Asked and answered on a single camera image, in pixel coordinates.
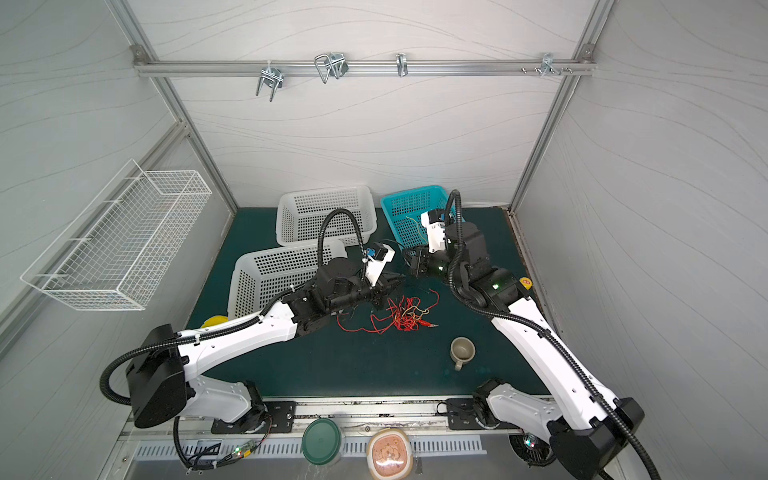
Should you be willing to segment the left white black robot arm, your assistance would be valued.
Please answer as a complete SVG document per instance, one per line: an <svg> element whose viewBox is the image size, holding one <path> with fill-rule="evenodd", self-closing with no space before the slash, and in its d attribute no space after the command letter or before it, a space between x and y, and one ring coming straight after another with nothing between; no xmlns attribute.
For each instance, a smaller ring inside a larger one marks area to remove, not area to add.
<svg viewBox="0 0 768 480"><path fill-rule="evenodd" d="M299 286L290 286L260 311L212 327L176 332L160 325L144 343L110 362L99 379L102 395L130 407L138 428L176 417L208 417L237 428L256 427L266 408L250 381L226 382L206 372L257 349L306 336L345 309L380 307L405 281L383 260L356 267L333 258Z"/></svg>

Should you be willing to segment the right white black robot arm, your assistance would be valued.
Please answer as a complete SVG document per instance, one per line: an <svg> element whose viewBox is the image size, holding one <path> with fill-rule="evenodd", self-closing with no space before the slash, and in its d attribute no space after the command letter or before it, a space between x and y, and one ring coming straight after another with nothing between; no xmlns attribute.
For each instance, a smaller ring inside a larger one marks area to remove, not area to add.
<svg viewBox="0 0 768 480"><path fill-rule="evenodd" d="M487 428L516 426L516 452L529 465L558 461L576 479L606 479L606 466L631 447L652 479L661 474L636 436L645 417L631 397L597 380L549 326L532 298L532 282L492 264L484 235L470 222L421 219L426 242L405 250L415 276L438 276L470 311L487 317L546 387L524 393L492 379L474 395L475 416Z"/></svg>

